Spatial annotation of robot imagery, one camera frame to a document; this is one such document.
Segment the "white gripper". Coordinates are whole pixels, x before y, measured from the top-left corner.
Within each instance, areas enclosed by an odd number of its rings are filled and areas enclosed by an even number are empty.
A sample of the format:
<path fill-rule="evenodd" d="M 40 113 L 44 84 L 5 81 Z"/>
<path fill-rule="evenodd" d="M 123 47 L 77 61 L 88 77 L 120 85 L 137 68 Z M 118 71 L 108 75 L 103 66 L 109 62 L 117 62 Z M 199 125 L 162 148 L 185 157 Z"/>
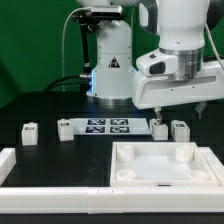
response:
<path fill-rule="evenodd" d="M 139 57 L 138 72 L 133 78 L 133 103 L 138 109 L 154 108 L 162 125 L 161 107 L 199 102 L 195 110 L 202 116 L 206 102 L 224 98 L 224 70 L 218 62 L 208 62 L 190 80 L 173 81 L 177 57 L 158 49 Z"/>

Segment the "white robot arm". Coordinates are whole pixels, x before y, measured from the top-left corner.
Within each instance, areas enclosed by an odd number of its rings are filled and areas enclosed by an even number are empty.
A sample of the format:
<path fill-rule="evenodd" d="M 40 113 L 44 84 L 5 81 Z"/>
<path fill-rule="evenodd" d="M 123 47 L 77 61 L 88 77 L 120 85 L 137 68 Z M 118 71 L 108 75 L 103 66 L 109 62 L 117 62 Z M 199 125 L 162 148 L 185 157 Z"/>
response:
<path fill-rule="evenodd" d="M 139 109 L 224 98 L 223 61 L 203 61 L 204 36 L 224 17 L 224 0 L 77 1 L 86 8 L 87 26 L 98 31 L 89 97 L 130 99 Z M 158 48 L 135 63 L 124 6 L 136 6 L 140 26 L 159 37 Z"/>

